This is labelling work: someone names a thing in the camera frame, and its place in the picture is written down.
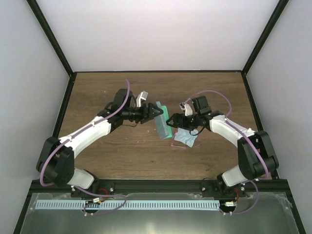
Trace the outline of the grey green glasses case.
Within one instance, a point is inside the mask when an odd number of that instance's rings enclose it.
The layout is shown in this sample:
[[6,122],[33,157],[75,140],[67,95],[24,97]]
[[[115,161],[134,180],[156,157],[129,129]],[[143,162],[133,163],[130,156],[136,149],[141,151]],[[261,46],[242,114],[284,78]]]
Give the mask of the grey green glasses case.
[[167,125],[166,121],[169,119],[167,106],[162,105],[160,101],[156,102],[156,106],[163,111],[163,113],[154,118],[155,126],[160,139],[169,139],[173,137],[171,127]]

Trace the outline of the light blue cleaning cloth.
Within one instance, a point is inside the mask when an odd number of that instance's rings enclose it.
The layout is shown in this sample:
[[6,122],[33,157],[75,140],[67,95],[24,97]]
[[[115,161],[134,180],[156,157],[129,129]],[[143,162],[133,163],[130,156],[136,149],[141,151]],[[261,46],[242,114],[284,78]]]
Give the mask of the light blue cleaning cloth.
[[198,130],[185,130],[178,128],[174,136],[174,141],[181,142],[188,147],[193,147],[194,142],[197,138]]

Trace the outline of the pink frame sunglasses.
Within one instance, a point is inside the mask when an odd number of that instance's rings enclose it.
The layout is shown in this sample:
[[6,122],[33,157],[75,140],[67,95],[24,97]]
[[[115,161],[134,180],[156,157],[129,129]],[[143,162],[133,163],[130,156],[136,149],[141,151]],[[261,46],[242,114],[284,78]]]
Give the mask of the pink frame sunglasses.
[[180,148],[180,149],[188,149],[188,148],[191,148],[191,147],[188,146],[188,145],[181,145],[181,142],[175,141],[174,138],[172,138],[171,147]]

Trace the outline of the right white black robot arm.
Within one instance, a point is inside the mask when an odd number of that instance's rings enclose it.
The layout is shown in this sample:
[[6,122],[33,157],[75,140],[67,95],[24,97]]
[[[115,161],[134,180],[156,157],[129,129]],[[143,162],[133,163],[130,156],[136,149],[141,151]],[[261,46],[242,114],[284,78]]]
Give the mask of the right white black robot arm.
[[228,196],[234,186],[261,176],[269,177],[279,167],[279,162],[269,134],[242,127],[220,111],[213,111],[205,96],[192,99],[193,107],[181,103],[182,114],[174,113],[167,125],[189,132],[201,127],[218,134],[237,148],[238,165],[217,176],[216,189]]

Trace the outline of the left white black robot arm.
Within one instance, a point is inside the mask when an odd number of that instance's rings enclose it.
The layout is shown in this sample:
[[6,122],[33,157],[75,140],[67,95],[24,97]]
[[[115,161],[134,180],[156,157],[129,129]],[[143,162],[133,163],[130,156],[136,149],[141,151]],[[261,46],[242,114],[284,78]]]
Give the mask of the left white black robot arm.
[[67,136],[46,139],[36,165],[41,185],[70,185],[82,189],[89,197],[96,196],[100,187],[98,178],[87,170],[77,168],[76,157],[126,120],[143,124],[160,117],[163,114],[161,106],[146,104],[147,95],[143,91],[134,97],[129,89],[119,89],[114,100],[89,123]]

